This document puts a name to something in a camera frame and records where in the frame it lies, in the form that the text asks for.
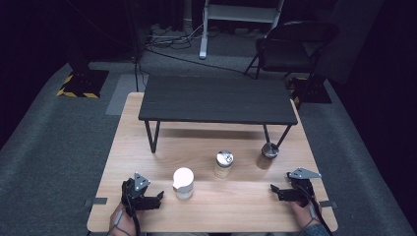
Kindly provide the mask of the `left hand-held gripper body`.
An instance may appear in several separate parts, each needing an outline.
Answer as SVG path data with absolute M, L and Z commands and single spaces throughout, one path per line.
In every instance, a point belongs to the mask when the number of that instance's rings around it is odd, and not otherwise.
M 139 172 L 135 172 L 133 178 L 123 182 L 121 202 L 130 216 L 133 216 L 137 210 L 150 209 L 149 198 L 145 196 L 149 184 L 150 180 Z

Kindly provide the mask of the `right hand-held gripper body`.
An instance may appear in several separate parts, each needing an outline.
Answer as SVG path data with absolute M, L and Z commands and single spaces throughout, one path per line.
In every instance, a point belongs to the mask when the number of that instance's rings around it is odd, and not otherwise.
M 321 178 L 322 175 L 306 168 L 298 167 L 296 170 L 289 172 L 287 177 L 292 187 L 290 202 L 298 202 L 301 204 L 301 207 L 305 207 L 309 203 L 310 198 L 315 195 L 311 180 Z

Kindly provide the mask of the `white-lidded glass jar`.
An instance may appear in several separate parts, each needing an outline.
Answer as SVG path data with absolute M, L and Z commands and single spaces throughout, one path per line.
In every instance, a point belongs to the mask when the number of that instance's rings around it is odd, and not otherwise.
M 178 199 L 190 199 L 194 193 L 194 172 L 187 167 L 178 168 L 173 174 L 172 188 Z

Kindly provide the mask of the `dark jar silver lid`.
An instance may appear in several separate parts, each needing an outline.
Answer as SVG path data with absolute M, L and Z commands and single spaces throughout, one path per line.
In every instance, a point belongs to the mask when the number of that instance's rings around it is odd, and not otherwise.
M 279 148 L 276 144 L 266 143 L 262 149 L 261 154 L 257 158 L 257 166 L 260 169 L 267 170 L 271 167 L 279 154 Z

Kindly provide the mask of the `silver-lidded jar yellow powder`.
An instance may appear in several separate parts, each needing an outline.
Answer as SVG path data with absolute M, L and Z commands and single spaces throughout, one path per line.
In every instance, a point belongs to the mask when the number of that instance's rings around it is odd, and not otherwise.
M 233 154 L 228 150 L 221 150 L 217 153 L 215 158 L 215 166 L 213 169 L 214 175 L 217 178 L 224 179 L 229 173 L 234 161 Z

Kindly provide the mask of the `black shelf riser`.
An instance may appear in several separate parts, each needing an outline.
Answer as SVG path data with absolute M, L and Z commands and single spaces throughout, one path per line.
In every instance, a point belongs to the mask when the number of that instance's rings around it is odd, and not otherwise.
M 261 125 L 298 124 L 284 83 L 253 79 L 151 76 L 139 119 L 156 151 L 159 130 L 150 122 Z

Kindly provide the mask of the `person's right hand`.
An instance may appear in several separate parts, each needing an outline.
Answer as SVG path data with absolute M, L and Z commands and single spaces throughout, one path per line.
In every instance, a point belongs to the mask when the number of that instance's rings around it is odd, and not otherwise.
M 300 206 L 298 202 L 290 202 L 289 205 L 294 212 L 298 225 L 302 229 L 321 223 L 311 204 Z

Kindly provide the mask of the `person's left hand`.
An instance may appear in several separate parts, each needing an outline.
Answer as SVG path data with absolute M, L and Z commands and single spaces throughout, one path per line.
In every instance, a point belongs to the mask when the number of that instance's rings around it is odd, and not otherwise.
M 112 212 L 109 219 L 108 236 L 139 236 L 140 231 L 136 229 L 135 220 L 120 203 Z

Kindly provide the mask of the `black hazard-striped stand base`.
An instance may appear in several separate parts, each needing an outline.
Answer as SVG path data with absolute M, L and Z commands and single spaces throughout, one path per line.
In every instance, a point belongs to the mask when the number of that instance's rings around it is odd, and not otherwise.
M 325 87 L 326 80 L 326 78 L 319 76 L 315 76 L 311 80 L 291 78 L 288 81 L 287 88 L 296 105 L 302 103 L 331 104 L 331 99 Z
M 105 70 L 92 70 L 89 67 L 71 68 L 57 96 L 100 98 L 100 92 L 109 75 Z

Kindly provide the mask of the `black stand pole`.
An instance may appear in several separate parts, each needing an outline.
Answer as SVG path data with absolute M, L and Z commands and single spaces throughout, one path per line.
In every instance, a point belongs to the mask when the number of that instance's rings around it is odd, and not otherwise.
M 134 74 L 136 91 L 140 89 L 140 83 L 144 81 L 144 76 L 141 69 L 141 59 L 143 57 L 144 44 L 141 40 L 142 29 L 139 19 L 139 7 L 137 0 L 124 0 L 125 10 L 127 14 L 131 42 L 133 44 L 133 61 L 134 61 Z

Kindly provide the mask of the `black folding chair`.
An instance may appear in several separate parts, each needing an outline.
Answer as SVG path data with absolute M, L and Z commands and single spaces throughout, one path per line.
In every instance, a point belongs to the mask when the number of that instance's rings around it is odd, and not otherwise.
M 276 26 L 256 41 L 256 54 L 246 68 L 312 77 L 323 49 L 337 37 L 339 28 L 329 22 L 292 21 Z

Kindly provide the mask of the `white metal stand frame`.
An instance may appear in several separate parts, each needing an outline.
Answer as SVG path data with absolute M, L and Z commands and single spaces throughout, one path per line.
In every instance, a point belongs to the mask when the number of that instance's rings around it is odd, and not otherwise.
M 208 56 L 209 20 L 234 21 L 270 24 L 273 29 L 278 25 L 285 0 L 278 0 L 277 6 L 272 8 L 228 6 L 211 4 L 205 1 L 203 9 L 203 33 L 199 58 L 205 60 Z

